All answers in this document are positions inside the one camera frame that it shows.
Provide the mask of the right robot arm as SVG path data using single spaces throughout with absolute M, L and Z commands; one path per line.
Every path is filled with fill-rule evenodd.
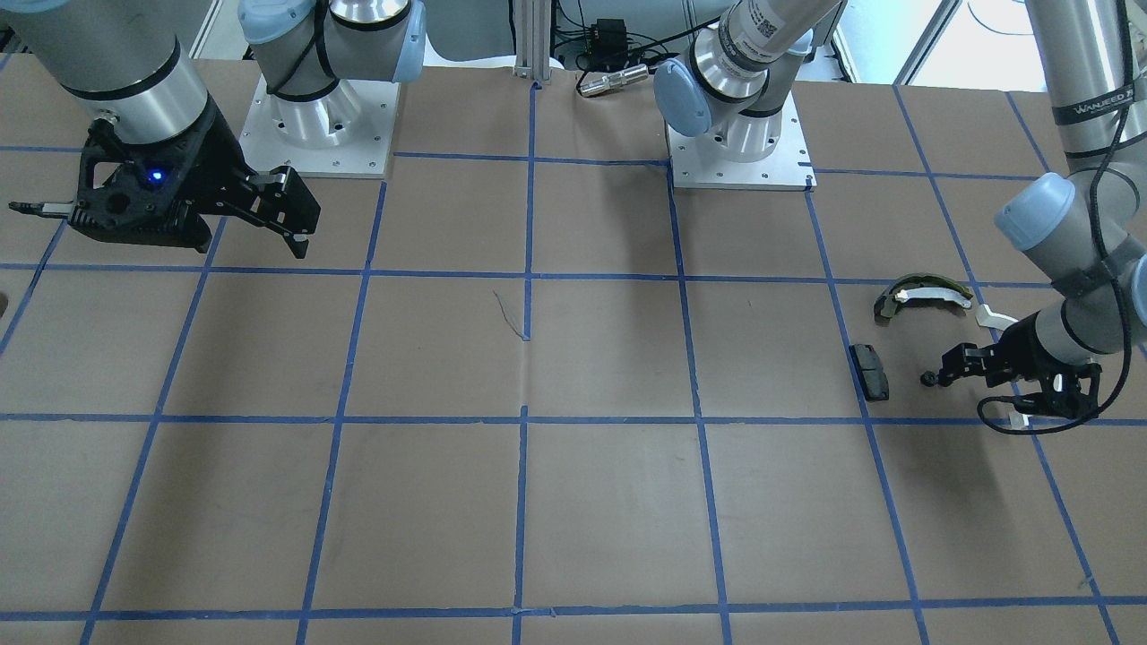
M 362 130 L 352 81 L 416 81 L 421 1 L 242 1 L 274 123 L 291 143 L 348 142 Z M 306 256 L 321 208 L 290 163 L 262 172 L 206 90 L 175 30 L 140 1 L 3 1 L 11 26 L 89 114 L 69 202 L 9 203 L 103 244 L 206 252 L 205 215 L 265 228 Z

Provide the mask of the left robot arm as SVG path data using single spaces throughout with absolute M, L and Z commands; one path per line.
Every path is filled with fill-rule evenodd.
M 1095 419 L 1124 389 L 1144 342 L 1144 242 L 1126 226 L 1144 208 L 1144 67 L 1128 1 L 1029 1 L 1050 115 L 1068 173 L 1048 172 L 994 216 L 996 227 L 1061 295 L 1005 328 L 991 345 L 958 344 L 927 387 L 983 376 L 1036 393 L 992 396 L 1022 414 Z M 654 73 L 654 95 L 677 134 L 726 135 L 782 108 L 803 40 L 832 1 L 738 1 Z

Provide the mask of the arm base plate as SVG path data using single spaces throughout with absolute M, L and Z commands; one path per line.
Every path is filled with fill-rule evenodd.
M 679 188 L 806 192 L 818 185 L 791 93 L 766 117 L 734 115 L 702 135 L 665 126 L 665 134 Z
M 327 98 L 272 98 L 266 81 L 237 135 L 245 163 L 262 172 L 289 165 L 303 178 L 379 179 L 388 176 L 401 84 L 344 79 Z

